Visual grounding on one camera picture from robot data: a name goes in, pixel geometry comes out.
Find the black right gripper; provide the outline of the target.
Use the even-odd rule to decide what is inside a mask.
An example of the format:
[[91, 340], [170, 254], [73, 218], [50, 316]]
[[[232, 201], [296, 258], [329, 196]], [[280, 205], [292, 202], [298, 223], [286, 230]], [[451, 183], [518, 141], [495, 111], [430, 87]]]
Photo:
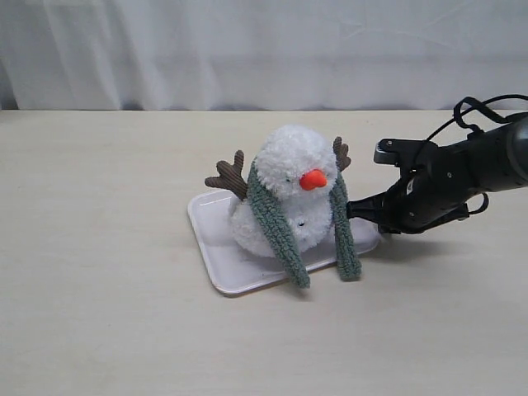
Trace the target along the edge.
[[488, 155], [468, 144], [440, 147], [422, 164], [401, 169], [385, 192], [346, 204], [348, 219], [373, 219], [385, 233], [418, 234], [483, 213]]

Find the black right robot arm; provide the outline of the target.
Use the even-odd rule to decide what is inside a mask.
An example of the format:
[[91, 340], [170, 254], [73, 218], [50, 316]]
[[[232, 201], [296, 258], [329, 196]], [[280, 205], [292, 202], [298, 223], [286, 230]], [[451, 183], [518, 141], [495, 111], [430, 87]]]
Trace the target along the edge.
[[382, 139], [376, 163], [394, 165], [400, 178], [385, 192], [348, 203], [348, 218], [378, 225], [382, 233], [418, 234], [473, 214], [467, 202], [527, 185], [527, 120], [471, 133], [447, 146], [415, 139]]

